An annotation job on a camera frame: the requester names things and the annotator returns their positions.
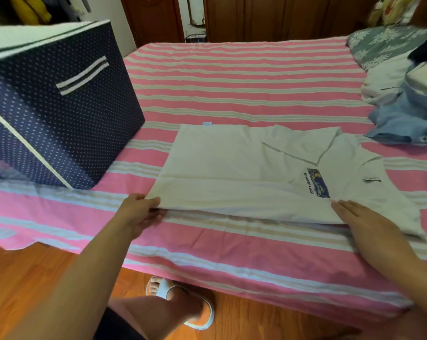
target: foot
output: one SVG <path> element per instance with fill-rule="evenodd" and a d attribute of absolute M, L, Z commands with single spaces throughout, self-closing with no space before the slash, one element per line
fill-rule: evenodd
<path fill-rule="evenodd" d="M 162 278 L 153 276 L 150 279 L 150 295 L 155 296 L 157 290 L 160 286 Z M 175 286 L 168 291 L 166 295 L 166 300 L 176 303 L 181 311 L 186 311 L 189 315 L 187 321 L 195 322 L 199 320 L 203 312 L 204 301 L 201 299 L 189 294 L 185 290 L 182 290 L 180 287 Z"/>

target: white slipper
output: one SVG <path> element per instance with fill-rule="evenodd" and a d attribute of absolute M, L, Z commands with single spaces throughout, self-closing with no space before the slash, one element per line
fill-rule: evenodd
<path fill-rule="evenodd" d="M 146 285 L 146 295 L 147 296 L 150 295 L 150 284 L 151 284 L 150 280 Z M 208 329 L 214 321 L 215 311 L 214 311 L 214 305 L 206 297 L 198 295 L 195 292 L 189 291 L 189 290 L 187 290 L 187 288 L 180 286 L 180 285 L 174 283 L 172 280 L 165 279 L 165 278 L 163 278 L 161 280 L 159 288 L 158 288 L 157 293 L 156 293 L 156 296 L 166 299 L 168 292 L 173 287 L 176 287 L 176 286 L 180 287 L 182 290 L 186 291 L 187 293 L 191 294 L 194 297 L 201 299 L 204 302 L 203 312 L 201 313 L 201 317 L 199 318 L 199 320 L 197 320 L 195 322 L 188 322 L 187 321 L 184 324 L 187 325 L 188 327 L 197 329 L 199 331 L 203 331 L 205 329 Z"/>

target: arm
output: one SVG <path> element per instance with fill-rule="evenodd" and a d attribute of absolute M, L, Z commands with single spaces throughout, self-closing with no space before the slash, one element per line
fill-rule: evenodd
<path fill-rule="evenodd" d="M 365 260 L 427 314 L 427 263 L 417 257 L 399 228 L 353 201 L 333 202 L 332 208 L 349 224 Z"/>
<path fill-rule="evenodd" d="M 6 340 L 92 340 L 133 239 L 161 221 L 159 198 L 131 194 L 66 270 L 50 297 Z"/>

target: hand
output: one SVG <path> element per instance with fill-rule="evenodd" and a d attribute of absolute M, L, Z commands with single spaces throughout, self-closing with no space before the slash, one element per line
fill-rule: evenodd
<path fill-rule="evenodd" d="M 132 239 L 136 239 L 144 229 L 161 222 L 166 210 L 157 209 L 160 198 L 145 200 L 146 195 L 133 193 L 124 199 L 112 221 L 131 227 Z"/>
<path fill-rule="evenodd" d="M 351 200 L 332 201 L 338 216 L 350 226 L 358 251 L 381 274 L 391 279 L 403 265 L 420 259 L 399 228 L 389 219 Z"/>

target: bed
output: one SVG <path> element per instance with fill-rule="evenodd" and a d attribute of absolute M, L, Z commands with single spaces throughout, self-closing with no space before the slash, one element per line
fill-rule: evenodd
<path fill-rule="evenodd" d="M 79 253 L 133 192 L 146 193 L 179 125 L 340 126 L 385 157 L 392 182 L 421 209 L 427 232 L 427 146 L 363 136 L 366 73 L 345 38 L 164 44 L 125 58 L 146 123 L 89 191 L 0 180 L 0 246 L 43 242 Z M 411 239 L 427 260 L 427 242 Z M 124 266 L 323 316 L 362 329 L 411 305 L 367 265 L 347 227 L 170 211 L 135 240 Z"/>

